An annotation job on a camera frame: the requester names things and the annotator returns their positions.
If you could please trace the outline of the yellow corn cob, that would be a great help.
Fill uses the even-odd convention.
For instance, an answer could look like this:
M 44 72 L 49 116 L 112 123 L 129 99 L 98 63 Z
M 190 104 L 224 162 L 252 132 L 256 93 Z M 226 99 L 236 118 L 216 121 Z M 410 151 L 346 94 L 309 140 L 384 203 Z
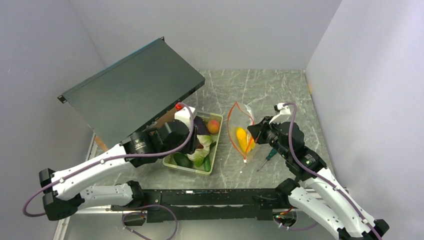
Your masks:
M 248 136 L 247 132 L 245 131 L 244 128 L 237 127 L 235 130 L 235 134 L 236 134 L 236 139 L 239 143 L 241 151 L 245 153 L 245 147 L 246 147 L 247 136 Z

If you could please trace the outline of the clear zip bag orange zipper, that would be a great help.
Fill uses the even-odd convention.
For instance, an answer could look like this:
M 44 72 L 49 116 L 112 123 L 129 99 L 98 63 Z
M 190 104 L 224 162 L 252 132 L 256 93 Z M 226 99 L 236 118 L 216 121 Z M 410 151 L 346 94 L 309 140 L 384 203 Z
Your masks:
M 227 116 L 228 137 L 245 164 L 253 160 L 259 149 L 248 130 L 248 126 L 256 123 L 253 111 L 248 105 L 235 102 L 230 108 Z

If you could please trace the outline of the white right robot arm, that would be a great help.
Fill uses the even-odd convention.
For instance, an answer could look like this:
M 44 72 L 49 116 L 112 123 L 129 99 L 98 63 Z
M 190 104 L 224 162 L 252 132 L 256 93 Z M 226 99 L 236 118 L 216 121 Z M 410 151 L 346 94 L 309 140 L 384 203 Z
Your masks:
M 305 145 L 299 126 L 271 120 L 266 116 L 247 130 L 256 144 L 268 144 L 276 150 L 295 175 L 295 179 L 288 178 L 276 187 L 276 203 L 308 214 L 336 240 L 382 239 L 389 224 L 375 219 L 353 200 L 324 160 Z

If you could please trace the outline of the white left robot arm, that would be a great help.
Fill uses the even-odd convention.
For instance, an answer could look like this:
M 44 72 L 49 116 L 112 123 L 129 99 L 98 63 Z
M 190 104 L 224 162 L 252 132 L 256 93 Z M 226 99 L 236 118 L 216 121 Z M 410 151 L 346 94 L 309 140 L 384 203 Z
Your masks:
M 155 163 L 170 154 L 193 154 L 200 144 L 193 120 L 174 119 L 159 128 L 135 132 L 125 144 L 77 166 L 38 173 L 44 215 L 50 221 L 67 218 L 77 211 L 107 204 L 139 209 L 144 203 L 140 184 L 130 180 L 114 186 L 93 184 L 113 173 Z

